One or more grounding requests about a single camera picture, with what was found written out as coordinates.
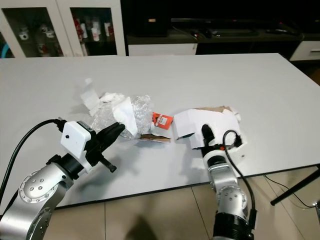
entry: black connector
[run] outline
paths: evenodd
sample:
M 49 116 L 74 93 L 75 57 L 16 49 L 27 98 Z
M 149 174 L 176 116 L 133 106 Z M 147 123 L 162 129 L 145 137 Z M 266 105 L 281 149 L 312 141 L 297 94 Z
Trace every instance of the black connector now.
M 61 133 L 64 131 L 64 126 L 65 126 L 66 122 L 67 122 L 66 120 L 64 120 L 60 117 L 56 119 L 55 124 Z
M 249 222 L 248 222 L 250 229 L 256 229 L 257 213 L 258 213 L 258 211 L 256 209 L 250 210 Z
M 235 135 L 235 140 L 234 140 L 234 146 L 236 148 L 240 147 L 242 145 L 242 139 L 240 137 L 240 135 L 236 134 Z

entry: black cable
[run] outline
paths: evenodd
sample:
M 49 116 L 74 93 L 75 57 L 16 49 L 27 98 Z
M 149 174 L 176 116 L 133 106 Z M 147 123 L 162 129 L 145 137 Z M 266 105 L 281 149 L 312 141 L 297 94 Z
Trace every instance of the black cable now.
M 275 184 L 278 184 L 278 185 L 286 188 L 287 190 L 289 190 L 289 188 L 288 188 L 287 186 L 285 186 L 285 185 L 283 185 L 283 184 L 281 184 L 281 183 L 279 183 L 279 182 L 276 182 L 276 181 L 270 179 L 270 178 L 267 177 L 266 175 L 263 175 L 263 176 L 264 176 L 266 179 L 268 179 L 269 181 L 271 181 L 271 182 L 273 182 L 273 183 L 275 183 Z M 304 206 L 306 206 L 307 208 L 312 209 L 312 208 L 315 208 L 315 207 L 316 207 L 316 206 L 309 206 L 309 205 L 305 204 L 295 193 L 293 193 L 293 195 L 294 195 Z
M 31 136 L 31 134 L 33 134 L 37 129 L 41 128 L 44 125 L 50 124 L 50 123 L 54 123 L 54 124 L 58 125 L 60 123 L 60 121 L 61 120 L 59 120 L 59 119 L 49 119 L 49 120 L 40 122 L 38 125 L 34 126 L 30 131 L 28 131 L 27 134 L 24 135 L 24 137 L 20 140 L 20 142 L 18 143 L 18 145 L 15 147 L 15 149 L 13 151 L 13 154 L 12 154 L 12 156 L 10 158 L 8 167 L 6 168 L 6 172 L 5 172 L 4 177 L 3 177 L 3 181 L 2 181 L 2 184 L 1 184 L 1 188 L 0 188 L 0 205 L 1 205 L 1 202 L 2 202 L 2 198 L 3 198 L 4 194 L 5 194 L 5 189 L 7 187 L 7 183 L 8 183 L 8 180 L 9 180 L 9 176 L 10 176 L 11 170 L 12 170 L 12 168 L 14 166 L 16 157 L 17 157 L 22 145 Z
M 224 152 L 226 157 L 228 158 L 229 162 L 231 163 L 231 165 L 233 166 L 233 168 L 237 171 L 237 173 L 240 175 L 240 177 L 242 178 L 242 180 L 244 181 L 246 187 L 248 188 L 248 191 L 250 193 L 250 198 L 251 198 L 251 210 L 250 210 L 250 216 L 249 216 L 249 221 L 248 224 L 251 227 L 251 229 L 255 229 L 255 225 L 256 225 L 256 217 L 257 217 L 257 210 L 256 210 L 256 200 L 255 200 L 255 195 L 254 192 L 252 191 L 252 188 L 249 184 L 249 182 L 247 181 L 247 179 L 244 177 L 244 175 L 241 173 L 241 171 L 237 168 L 237 166 L 234 164 L 234 162 L 232 161 L 229 153 L 228 153 L 228 149 L 226 146 L 226 137 L 229 133 L 234 133 L 235 134 L 235 141 L 234 141 L 234 145 L 238 146 L 238 143 L 241 143 L 241 138 L 240 136 L 237 134 L 236 131 L 234 130 L 228 130 L 223 134 L 222 137 L 222 145 L 224 147 Z

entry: orange tag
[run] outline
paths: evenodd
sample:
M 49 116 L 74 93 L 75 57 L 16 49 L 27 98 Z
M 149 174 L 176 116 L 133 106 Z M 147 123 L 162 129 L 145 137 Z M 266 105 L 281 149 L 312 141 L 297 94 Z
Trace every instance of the orange tag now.
M 156 112 L 152 114 L 152 122 L 156 127 L 168 130 L 174 118 L 172 116 L 162 115 Z

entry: electric cable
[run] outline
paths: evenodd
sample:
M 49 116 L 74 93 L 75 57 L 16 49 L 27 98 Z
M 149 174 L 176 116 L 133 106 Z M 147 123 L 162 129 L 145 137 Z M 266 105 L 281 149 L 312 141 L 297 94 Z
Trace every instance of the electric cable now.
M 264 176 L 266 179 L 268 179 L 269 181 L 271 181 L 271 182 L 273 182 L 273 183 L 275 183 L 275 184 L 278 184 L 278 185 L 286 188 L 287 190 L 289 190 L 289 188 L 288 188 L 287 186 L 285 186 L 285 185 L 283 185 L 283 184 L 281 184 L 281 183 L 279 183 L 279 182 L 276 182 L 276 181 L 270 179 L 270 178 L 267 177 L 266 175 L 263 175 L 263 176 Z M 312 209 L 312 208 L 315 208 L 315 207 L 316 207 L 316 206 L 309 206 L 309 205 L 305 204 L 295 193 L 293 193 L 293 195 L 294 195 L 304 206 L 306 206 L 308 209 Z
M 195 42 L 198 44 L 198 38 L 196 38 L 195 36 L 192 36 L 191 34 L 188 34 L 187 32 L 181 30 L 181 29 L 178 29 L 176 28 L 175 26 L 172 26 L 172 28 L 180 33 L 183 33 L 184 35 L 186 35 L 187 37 L 191 37 L 191 38 L 194 38 L 195 39 Z
M 2 184 L 1 184 L 1 187 L 0 187 L 0 205 L 1 205 L 1 202 L 2 202 L 2 199 L 3 199 L 3 196 L 5 194 L 5 189 L 7 187 L 7 183 L 8 183 L 8 180 L 9 180 L 9 176 L 10 176 L 10 173 L 12 171 L 12 168 L 14 166 L 14 163 L 15 163 L 15 160 L 16 160 L 16 157 L 21 149 L 21 147 L 23 146 L 23 144 L 25 143 L 25 141 L 39 128 L 41 128 L 42 126 L 44 125 L 47 125 L 47 124 L 50 124 L 50 123 L 54 123 L 56 125 L 59 125 L 59 123 L 61 122 L 60 119 L 49 119 L 49 120 L 46 120 L 46 121 L 43 121 L 43 122 L 40 122 L 39 124 L 37 124 L 36 126 L 34 126 L 31 130 L 29 130 L 26 135 L 24 135 L 24 137 L 20 140 L 20 142 L 18 143 L 18 145 L 15 147 L 14 151 L 13 151 L 13 154 L 10 158 L 10 161 L 9 161 L 9 164 L 8 164 L 8 167 L 6 168 L 6 172 L 4 174 L 4 177 L 3 177 L 3 181 L 2 181 Z
M 227 130 L 222 137 L 222 145 L 224 147 L 224 152 L 226 157 L 228 158 L 229 162 L 231 163 L 231 165 L 233 166 L 233 168 L 237 171 L 237 173 L 240 175 L 240 177 L 242 178 L 242 180 L 244 181 L 249 194 L 250 194 L 250 198 L 251 198 L 251 210 L 250 210 L 250 214 L 249 214 L 249 220 L 248 220 L 248 224 L 251 227 L 251 229 L 255 229 L 255 225 L 256 225 L 256 218 L 257 218 L 257 210 L 256 210 L 256 200 L 255 200 L 255 195 L 254 192 L 249 184 L 249 182 L 247 181 L 247 179 L 244 177 L 244 175 L 241 173 L 241 171 L 237 168 L 237 166 L 234 164 L 234 162 L 232 161 L 229 152 L 228 152 L 228 148 L 226 146 L 226 137 L 229 133 L 234 133 L 235 134 L 235 140 L 234 140 L 234 145 L 237 144 L 237 142 L 241 143 L 241 138 L 240 136 L 237 134 L 236 131 L 234 130 Z

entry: tiled floor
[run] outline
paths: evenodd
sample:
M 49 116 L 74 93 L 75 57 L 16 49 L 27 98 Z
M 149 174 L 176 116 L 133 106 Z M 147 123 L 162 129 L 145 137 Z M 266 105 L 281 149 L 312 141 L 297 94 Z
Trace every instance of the tiled floor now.
M 317 168 L 271 174 L 289 187 Z M 282 190 L 263 176 L 249 179 L 258 210 L 256 240 L 318 240 L 315 209 L 301 209 L 295 197 L 276 206 Z M 297 192 L 308 205 L 320 199 L 320 179 Z M 211 186 L 200 185 L 106 203 L 56 210 L 45 240 L 208 240 L 217 210 Z

